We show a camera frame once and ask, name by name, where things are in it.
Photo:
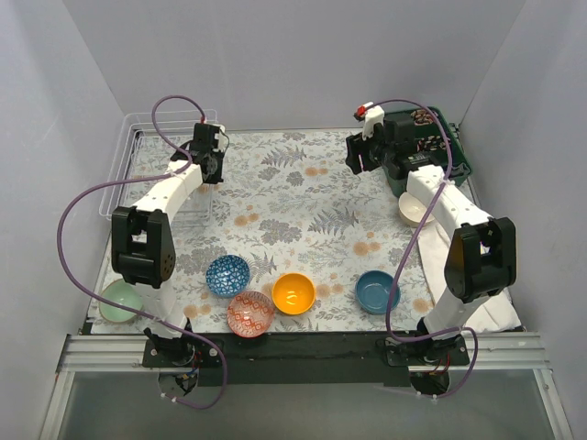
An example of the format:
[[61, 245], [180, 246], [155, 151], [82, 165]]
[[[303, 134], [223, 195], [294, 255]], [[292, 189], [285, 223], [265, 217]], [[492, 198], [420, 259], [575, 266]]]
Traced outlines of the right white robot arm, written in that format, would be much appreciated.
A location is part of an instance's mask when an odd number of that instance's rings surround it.
[[347, 166], [355, 174], [382, 168], [426, 208], [425, 219], [435, 218], [434, 229], [417, 226], [422, 241], [438, 233], [450, 240], [442, 270], [445, 290], [412, 334], [391, 334], [393, 353], [432, 365], [460, 347], [463, 332], [518, 327], [504, 292], [516, 279], [515, 225], [483, 211], [451, 181], [459, 147], [442, 117], [428, 107], [387, 114], [374, 103], [360, 106], [354, 116], [362, 130], [346, 139]]

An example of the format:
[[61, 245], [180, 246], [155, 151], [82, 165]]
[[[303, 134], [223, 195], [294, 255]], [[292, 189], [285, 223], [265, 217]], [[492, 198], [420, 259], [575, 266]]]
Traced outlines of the white wire dish rack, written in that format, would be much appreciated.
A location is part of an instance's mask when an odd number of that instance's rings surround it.
[[[194, 124], [199, 117], [196, 110], [157, 112], [161, 131], [176, 145], [193, 137]], [[119, 205], [130, 206], [146, 195], [154, 183], [140, 179], [165, 173], [173, 152], [174, 149], [157, 134], [150, 113], [126, 115], [107, 179], [110, 182], [130, 179], [133, 183], [104, 189], [99, 214], [110, 218]], [[207, 226], [212, 216], [212, 202], [212, 187], [199, 187], [184, 202], [172, 224], [178, 228]]]

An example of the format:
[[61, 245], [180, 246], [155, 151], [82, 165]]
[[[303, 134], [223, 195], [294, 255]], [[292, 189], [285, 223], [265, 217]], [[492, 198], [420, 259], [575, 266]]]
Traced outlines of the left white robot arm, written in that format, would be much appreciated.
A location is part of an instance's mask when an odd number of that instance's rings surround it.
[[195, 345], [181, 335], [188, 318], [172, 287], [176, 264], [172, 220], [196, 189], [223, 181], [228, 145], [224, 126], [195, 124], [192, 139], [170, 158], [168, 177], [129, 207], [118, 206], [111, 214], [113, 271], [138, 294], [142, 311], [150, 316], [149, 333], [167, 339], [163, 355], [177, 367], [194, 359]]

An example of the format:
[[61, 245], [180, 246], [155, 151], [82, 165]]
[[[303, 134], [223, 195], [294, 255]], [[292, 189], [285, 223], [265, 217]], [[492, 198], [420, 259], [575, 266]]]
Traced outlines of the dark blue bowl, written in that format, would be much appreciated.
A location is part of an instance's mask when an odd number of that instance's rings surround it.
[[381, 270], [361, 274], [355, 284], [355, 298], [370, 314], [386, 314], [393, 285], [393, 276]]

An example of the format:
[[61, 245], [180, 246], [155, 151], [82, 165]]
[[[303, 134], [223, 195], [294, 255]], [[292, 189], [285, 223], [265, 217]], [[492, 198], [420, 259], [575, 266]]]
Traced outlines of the green compartment tray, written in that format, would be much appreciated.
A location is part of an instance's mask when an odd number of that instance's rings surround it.
[[[458, 186], [462, 185], [472, 173], [471, 165], [441, 112], [431, 106], [427, 111], [418, 108], [386, 115], [396, 113], [409, 114], [414, 119], [417, 149], [429, 152], [436, 160], [435, 165], [450, 171], [449, 179]], [[407, 178], [394, 180], [386, 170], [384, 172], [394, 196], [398, 197], [406, 191]]]

